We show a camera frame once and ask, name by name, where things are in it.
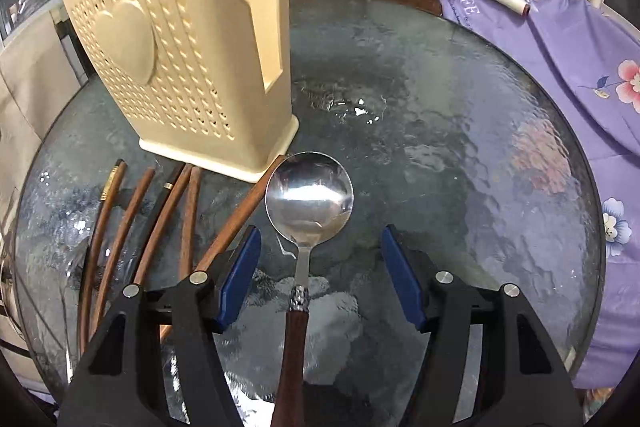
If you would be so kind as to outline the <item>brown chopstick gold band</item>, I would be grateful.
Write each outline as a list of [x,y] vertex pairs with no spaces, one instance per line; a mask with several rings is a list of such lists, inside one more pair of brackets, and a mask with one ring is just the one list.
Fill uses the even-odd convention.
[[111,217],[114,200],[127,169],[126,162],[118,158],[107,177],[99,201],[96,223],[88,244],[88,253],[82,267],[81,288],[78,298],[78,355],[82,355],[88,343],[89,320],[92,301],[92,285],[96,275],[96,266],[103,242],[103,237]]

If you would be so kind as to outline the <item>short brown wooden chopstick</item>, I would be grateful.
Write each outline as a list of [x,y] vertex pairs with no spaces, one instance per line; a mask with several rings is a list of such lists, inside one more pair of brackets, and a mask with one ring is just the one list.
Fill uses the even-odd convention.
[[183,209],[183,224],[181,231],[181,248],[178,275],[180,279],[187,277],[192,270],[192,242],[196,214],[198,213],[198,194],[200,194],[202,169],[193,167],[190,173],[186,205]]

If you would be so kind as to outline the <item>plain brown wooden chopstick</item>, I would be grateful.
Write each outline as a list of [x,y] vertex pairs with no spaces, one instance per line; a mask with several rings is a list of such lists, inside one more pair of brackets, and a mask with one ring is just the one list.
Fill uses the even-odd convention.
[[120,254],[122,253],[122,247],[124,247],[125,245],[132,222],[134,222],[134,218],[136,217],[136,214],[143,202],[144,195],[146,191],[148,191],[154,174],[155,169],[152,167],[145,170],[145,173],[143,173],[143,176],[141,177],[136,189],[134,190],[134,194],[132,194],[130,198],[127,209],[122,216],[122,221],[120,221],[119,223],[119,227],[114,238],[114,243],[111,248],[111,254],[108,256],[103,272],[103,277],[98,291],[98,297],[96,297],[96,306],[94,307],[91,315],[89,337],[92,337],[92,335],[96,332],[98,326],[100,325],[104,313],[107,294],[110,290],[111,281],[116,269],[117,262],[119,260]]

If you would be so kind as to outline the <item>cream plastic utensil holder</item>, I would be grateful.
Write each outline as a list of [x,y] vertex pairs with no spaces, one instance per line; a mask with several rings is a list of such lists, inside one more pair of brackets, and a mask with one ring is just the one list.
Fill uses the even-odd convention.
[[63,2],[143,150],[250,183],[288,150],[288,0]]

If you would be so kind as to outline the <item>steel spoon wooden handle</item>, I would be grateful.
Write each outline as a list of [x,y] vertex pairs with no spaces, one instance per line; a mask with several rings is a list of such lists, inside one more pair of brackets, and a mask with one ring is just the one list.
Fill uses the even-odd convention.
[[314,247],[340,233],[354,208],[346,169],[319,152],[297,153],[270,176],[265,207],[273,228],[295,245],[296,267],[288,311],[273,426],[303,426],[304,356],[309,320],[309,265]]

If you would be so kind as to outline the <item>long brown wooden chopstick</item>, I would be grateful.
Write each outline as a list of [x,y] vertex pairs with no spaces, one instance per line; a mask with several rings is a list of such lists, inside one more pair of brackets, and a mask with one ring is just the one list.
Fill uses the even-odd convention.
[[206,272],[214,259],[230,246],[235,236],[241,231],[242,226],[245,225],[245,222],[264,198],[267,183],[274,169],[284,160],[284,155],[277,156],[262,177],[248,190],[239,205],[232,211],[229,219],[224,222],[221,231],[197,265],[192,265],[191,251],[190,249],[186,250],[186,263],[180,262],[180,279],[190,277],[196,271]]

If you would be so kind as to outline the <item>purple floral cloth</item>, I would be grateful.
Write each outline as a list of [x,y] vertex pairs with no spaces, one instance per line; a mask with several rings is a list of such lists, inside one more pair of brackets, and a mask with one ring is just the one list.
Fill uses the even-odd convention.
[[484,37],[546,90],[582,143],[605,231],[601,311],[575,384],[612,388],[639,350],[639,43],[587,0],[442,0],[442,15]]

